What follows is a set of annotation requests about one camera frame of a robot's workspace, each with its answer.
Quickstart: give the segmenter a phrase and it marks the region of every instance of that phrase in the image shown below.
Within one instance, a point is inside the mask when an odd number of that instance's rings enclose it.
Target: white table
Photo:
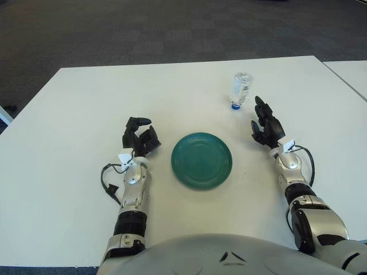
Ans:
[[[255,82],[248,106],[234,111],[229,91],[239,71]],[[311,150],[315,192],[352,238],[365,239],[367,105],[315,57],[66,68],[0,136],[0,265],[100,263],[118,212],[100,171],[118,161],[130,116],[150,118],[162,142],[148,156],[148,246],[185,234],[231,233],[294,248],[269,150],[251,137],[254,95]],[[198,131],[218,136],[232,152],[229,178],[210,191],[185,187],[171,170],[176,142]],[[106,173],[106,182],[119,180]]]
[[[324,62],[367,102],[367,60]]]

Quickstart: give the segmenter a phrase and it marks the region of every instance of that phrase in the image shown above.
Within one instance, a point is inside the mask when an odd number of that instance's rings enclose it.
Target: blue bottle cap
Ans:
[[[233,103],[232,103],[232,109],[234,109],[234,110],[238,110],[238,109],[240,109],[241,108],[241,105],[234,105]]]

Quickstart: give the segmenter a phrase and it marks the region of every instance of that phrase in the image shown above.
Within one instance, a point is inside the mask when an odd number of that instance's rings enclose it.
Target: plastic bottle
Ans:
[[[249,73],[236,73],[230,96],[232,109],[238,110],[248,101],[252,80],[253,77]]]

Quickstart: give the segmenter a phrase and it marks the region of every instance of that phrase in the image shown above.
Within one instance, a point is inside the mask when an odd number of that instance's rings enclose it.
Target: black robotic finger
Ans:
[[[255,102],[255,112],[259,118],[260,126],[264,127],[264,129],[262,132],[256,122],[251,121],[252,137],[262,145],[275,148],[278,146],[278,140],[286,135],[283,127],[279,120],[273,117],[272,109],[268,104],[265,104],[258,96],[255,97]]]
[[[124,148],[133,148],[135,156],[146,156],[146,154],[161,145],[152,126],[150,126],[148,130],[145,130],[140,136],[135,134],[135,131],[137,131],[140,126],[150,123],[150,119],[131,117],[126,124],[126,130],[122,136],[122,144]]]

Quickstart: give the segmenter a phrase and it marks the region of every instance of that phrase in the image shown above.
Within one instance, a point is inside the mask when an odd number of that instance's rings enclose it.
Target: green plate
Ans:
[[[192,133],[174,147],[171,164],[176,177],[196,189],[211,189],[226,180],[232,155],[225,143],[209,133]]]

